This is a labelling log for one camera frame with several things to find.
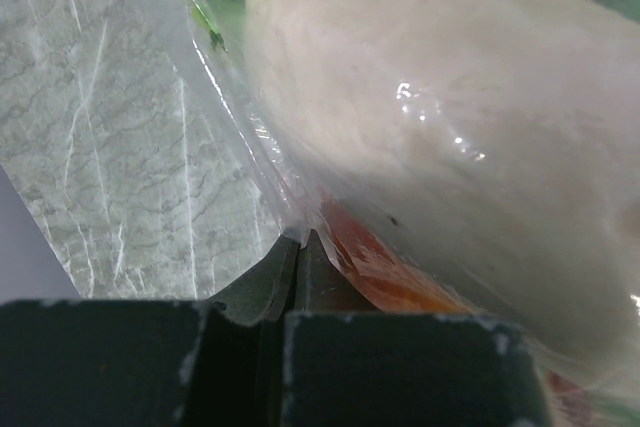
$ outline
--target gray floor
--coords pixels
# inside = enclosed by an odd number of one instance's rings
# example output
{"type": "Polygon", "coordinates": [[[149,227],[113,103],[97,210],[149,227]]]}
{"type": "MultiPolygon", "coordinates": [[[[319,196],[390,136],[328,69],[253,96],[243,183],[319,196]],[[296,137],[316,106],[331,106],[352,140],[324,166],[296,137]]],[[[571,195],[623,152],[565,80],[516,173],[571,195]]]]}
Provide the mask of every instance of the gray floor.
{"type": "Polygon", "coordinates": [[[133,0],[0,0],[0,165],[85,297],[209,296],[277,236],[133,0]]]}

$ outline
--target white marble vein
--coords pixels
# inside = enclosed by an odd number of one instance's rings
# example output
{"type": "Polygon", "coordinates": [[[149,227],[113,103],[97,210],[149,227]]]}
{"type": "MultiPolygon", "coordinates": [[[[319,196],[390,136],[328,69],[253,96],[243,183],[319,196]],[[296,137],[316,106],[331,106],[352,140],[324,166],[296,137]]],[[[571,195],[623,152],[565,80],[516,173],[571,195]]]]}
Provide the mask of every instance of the white marble vein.
{"type": "Polygon", "coordinates": [[[206,297],[277,235],[133,0],[0,0],[0,164],[88,297],[206,297]]]}

